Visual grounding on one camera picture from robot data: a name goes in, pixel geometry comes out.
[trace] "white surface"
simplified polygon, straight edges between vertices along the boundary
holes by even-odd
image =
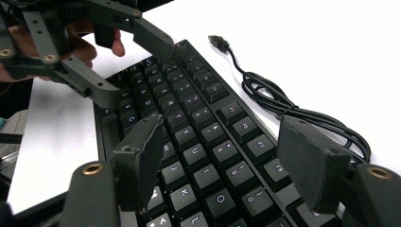
[[[399,1],[175,0],[144,14],[175,42],[189,40],[239,92],[241,76],[208,35],[230,43],[239,64],[278,84],[301,108],[331,115],[370,144],[372,163],[401,174]],[[127,56],[98,49],[107,77],[148,56],[123,35]],[[274,133],[273,117],[249,102]],[[9,193],[18,213],[68,188],[73,170],[96,158],[92,102],[35,81],[26,134]]]

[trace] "brass screw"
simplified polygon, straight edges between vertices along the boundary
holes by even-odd
[[[54,61],[56,59],[56,56],[54,56],[54,55],[46,55],[46,56],[44,56],[44,59],[46,61]]]
[[[89,175],[97,174],[102,169],[103,169],[103,165],[102,164],[92,164],[92,165],[87,166],[84,169],[82,169],[82,173],[84,175],[88,175],[89,176]]]
[[[11,53],[12,53],[12,51],[10,49],[2,49],[0,51],[0,56],[1,57],[8,57],[8,56],[11,55]]]
[[[392,174],[389,171],[380,167],[368,167],[367,170],[370,174],[377,178],[385,180],[389,180],[392,178]]]

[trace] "black keyboard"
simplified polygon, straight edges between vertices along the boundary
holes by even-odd
[[[277,140],[201,54],[186,40],[175,47],[168,64],[149,57],[107,78],[122,91],[118,110],[95,105],[102,161],[138,120],[164,115],[164,157],[138,226],[340,226],[307,210]]]

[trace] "robotic arm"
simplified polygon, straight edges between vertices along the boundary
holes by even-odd
[[[174,43],[162,30],[142,18],[136,1],[121,0],[1,0],[0,62],[14,79],[27,75],[66,83],[83,97],[106,109],[118,105],[119,90],[75,56],[61,60],[69,49],[65,27],[78,20],[95,25],[98,45],[111,48],[113,30],[134,34],[133,40],[161,62],[169,61]],[[21,55],[9,34],[10,26],[26,26],[39,57]]]

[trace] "black cable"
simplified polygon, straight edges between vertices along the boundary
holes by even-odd
[[[230,53],[235,68],[243,76],[243,81],[241,83],[243,91],[259,106],[278,114],[279,118],[284,114],[297,117],[315,126],[321,127],[322,129],[331,131],[343,138],[346,138],[347,142],[342,146],[347,148],[350,154],[352,154],[355,164],[370,162],[371,149],[367,141],[361,135],[347,128],[336,118],[323,113],[312,112],[299,108],[291,100],[289,100],[283,90],[274,82],[253,72],[245,72],[242,70],[236,63],[235,55],[230,49],[229,44],[224,39],[219,36],[209,36],[209,40],[212,45],[221,52],[226,53],[228,51]],[[264,94],[265,91],[271,94],[272,97],[266,96]],[[353,144],[358,147],[363,156],[360,156],[349,149]]]

